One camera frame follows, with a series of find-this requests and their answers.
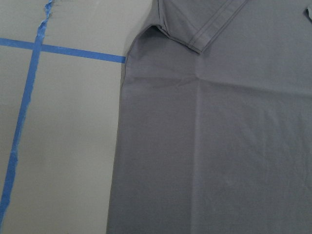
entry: cloth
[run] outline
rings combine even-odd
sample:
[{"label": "cloth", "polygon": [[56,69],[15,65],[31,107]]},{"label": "cloth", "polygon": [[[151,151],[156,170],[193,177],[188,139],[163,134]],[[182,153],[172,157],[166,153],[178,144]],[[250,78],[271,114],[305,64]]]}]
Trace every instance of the cloth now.
[{"label": "cloth", "polygon": [[311,0],[158,0],[121,89],[107,234],[312,232]]}]

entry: blue painter's tape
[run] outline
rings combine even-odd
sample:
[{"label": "blue painter's tape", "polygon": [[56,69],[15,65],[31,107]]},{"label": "blue painter's tape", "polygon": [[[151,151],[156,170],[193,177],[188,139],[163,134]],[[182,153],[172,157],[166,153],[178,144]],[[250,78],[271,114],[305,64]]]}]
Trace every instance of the blue painter's tape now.
[{"label": "blue painter's tape", "polygon": [[104,53],[99,53],[99,52],[71,49],[71,48],[52,46],[52,45],[42,45],[42,51],[62,54],[62,55],[71,55],[71,56],[89,58],[89,59],[99,59],[99,60],[105,60],[105,61],[111,61],[111,62],[119,62],[119,63],[125,63],[125,60],[126,60],[126,57],[124,56],[110,55],[110,54],[104,54]]},{"label": "blue painter's tape", "polygon": [[28,50],[32,50],[34,47],[33,42],[10,40],[10,39],[5,39],[5,38],[0,38],[0,45],[28,49]]},{"label": "blue painter's tape", "polygon": [[35,43],[33,45],[33,52],[30,60],[27,80],[24,88],[24,94],[21,101],[20,109],[19,109],[19,116],[18,121],[16,124],[16,129],[14,133],[13,143],[11,154],[9,158],[8,168],[6,171],[6,177],[4,182],[4,187],[1,196],[0,202],[0,232],[3,225],[3,219],[5,212],[10,204],[10,197],[11,192],[14,184],[15,173],[16,173],[16,166],[18,164],[18,146],[20,143],[20,136],[24,126],[24,121],[26,118],[27,108],[31,100],[31,93],[33,91],[33,86],[36,77],[36,71],[39,62],[39,56],[41,52],[41,46],[45,35],[45,30],[47,26],[47,22],[49,20],[51,7],[52,7],[53,0],[49,0],[48,3],[45,5],[45,13],[46,19],[41,22],[41,25],[38,28],[37,36],[35,39]]}]

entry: white surface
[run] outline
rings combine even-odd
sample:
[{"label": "white surface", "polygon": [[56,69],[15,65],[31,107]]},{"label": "white surface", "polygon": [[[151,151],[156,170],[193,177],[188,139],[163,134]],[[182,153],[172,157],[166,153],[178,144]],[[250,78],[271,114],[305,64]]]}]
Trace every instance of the white surface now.
[{"label": "white surface", "polygon": [[0,46],[0,191],[4,184],[31,51]]},{"label": "white surface", "polygon": [[[0,37],[33,42],[48,0],[0,0]],[[44,44],[126,55],[152,0],[56,0]],[[0,186],[32,51],[0,46]],[[120,63],[42,52],[2,234],[104,234]]]}]

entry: beige surface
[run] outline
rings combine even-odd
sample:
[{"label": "beige surface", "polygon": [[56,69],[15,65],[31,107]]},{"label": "beige surface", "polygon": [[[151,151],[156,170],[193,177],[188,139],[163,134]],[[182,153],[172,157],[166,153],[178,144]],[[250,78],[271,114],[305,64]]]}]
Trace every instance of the beige surface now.
[{"label": "beige surface", "polygon": [[41,54],[4,234],[105,233],[120,67]]},{"label": "beige surface", "polygon": [[33,42],[48,0],[0,0],[0,38]]},{"label": "beige surface", "polygon": [[10,157],[30,57],[29,50],[0,46],[0,193]]},{"label": "beige surface", "polygon": [[125,55],[152,0],[61,0],[52,8],[44,43]]}]

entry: blue tape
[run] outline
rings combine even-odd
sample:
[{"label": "blue tape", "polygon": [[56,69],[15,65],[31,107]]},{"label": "blue tape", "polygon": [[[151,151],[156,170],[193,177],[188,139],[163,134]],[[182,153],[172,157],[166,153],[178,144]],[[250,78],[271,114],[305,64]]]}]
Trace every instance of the blue tape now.
[{"label": "blue tape", "polygon": [[28,50],[32,50],[34,47],[33,42],[10,40],[10,39],[5,39],[5,38],[0,38],[0,45],[28,49]]},{"label": "blue tape", "polygon": [[49,0],[48,3],[45,5],[46,19],[41,22],[41,25],[38,28],[35,43],[33,45],[33,52],[32,52],[32,56],[30,60],[24,94],[23,94],[23,98],[21,101],[20,109],[19,109],[19,117],[18,117],[18,121],[16,124],[11,154],[9,158],[8,168],[6,171],[6,177],[5,177],[5,182],[4,182],[4,187],[3,187],[2,197],[1,197],[1,202],[0,202],[0,232],[2,230],[5,212],[10,204],[10,197],[11,197],[11,192],[12,192],[14,179],[15,179],[16,166],[18,164],[18,146],[20,143],[20,136],[21,136],[24,121],[26,118],[27,108],[31,100],[31,93],[33,91],[33,86],[35,82],[36,70],[38,67],[39,56],[40,56],[40,51],[41,51],[41,45],[44,39],[47,22],[49,20],[52,2],[53,0]]},{"label": "blue tape", "polygon": [[126,57],[124,56],[103,54],[99,52],[71,49],[71,48],[52,46],[52,45],[42,45],[42,51],[62,54],[62,55],[89,58],[89,59],[99,59],[99,60],[105,60],[105,61],[111,61],[111,62],[119,62],[119,63],[125,63],[125,60],[126,60]]}]

